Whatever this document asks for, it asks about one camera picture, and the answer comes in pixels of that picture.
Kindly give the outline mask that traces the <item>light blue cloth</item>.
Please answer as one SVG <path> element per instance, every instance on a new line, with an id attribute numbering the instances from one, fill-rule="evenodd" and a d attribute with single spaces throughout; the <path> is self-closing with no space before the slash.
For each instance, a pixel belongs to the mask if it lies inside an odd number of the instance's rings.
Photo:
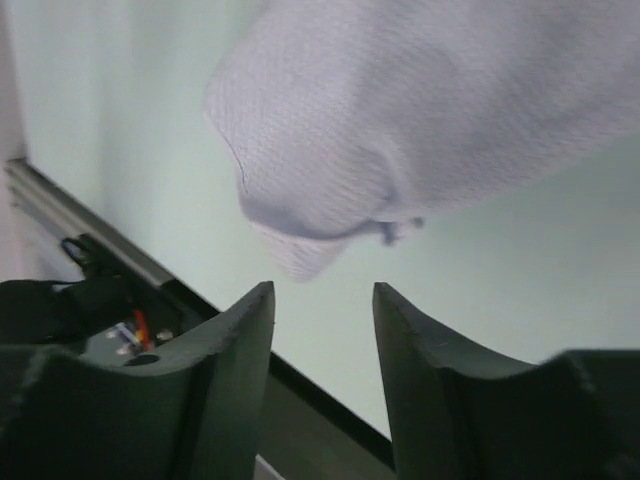
<path id="1" fill-rule="evenodd" d="M 206 95 L 293 278 L 639 128 L 635 1 L 271 1 Z"/>

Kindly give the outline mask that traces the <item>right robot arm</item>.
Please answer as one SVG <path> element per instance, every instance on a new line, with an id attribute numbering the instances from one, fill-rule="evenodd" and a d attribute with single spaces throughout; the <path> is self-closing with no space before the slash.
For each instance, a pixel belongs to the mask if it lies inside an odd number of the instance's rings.
<path id="1" fill-rule="evenodd" d="M 334 458 L 265 402 L 275 292 L 182 324 L 180 300 L 120 278 L 1 286 L 5 479 L 249 479 L 259 425 Z M 529 365 L 373 295 L 400 479 L 635 479 L 639 354 L 580 350 Z"/>

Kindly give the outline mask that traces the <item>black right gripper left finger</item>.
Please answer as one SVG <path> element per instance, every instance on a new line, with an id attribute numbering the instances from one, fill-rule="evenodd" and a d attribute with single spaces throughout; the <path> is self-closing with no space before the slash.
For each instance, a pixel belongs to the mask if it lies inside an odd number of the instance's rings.
<path id="1" fill-rule="evenodd" d="M 5 479 L 249 479 L 275 291 L 232 307 L 127 366 L 60 346 L 1 350 Z"/>

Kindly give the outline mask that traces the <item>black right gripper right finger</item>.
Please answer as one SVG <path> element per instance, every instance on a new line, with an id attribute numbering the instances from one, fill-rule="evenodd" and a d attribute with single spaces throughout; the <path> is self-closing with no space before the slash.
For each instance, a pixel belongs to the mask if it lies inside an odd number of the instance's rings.
<path id="1" fill-rule="evenodd" d="M 639 354 L 529 364 L 426 315 L 385 283 L 373 315 L 401 479 L 635 479 Z"/>

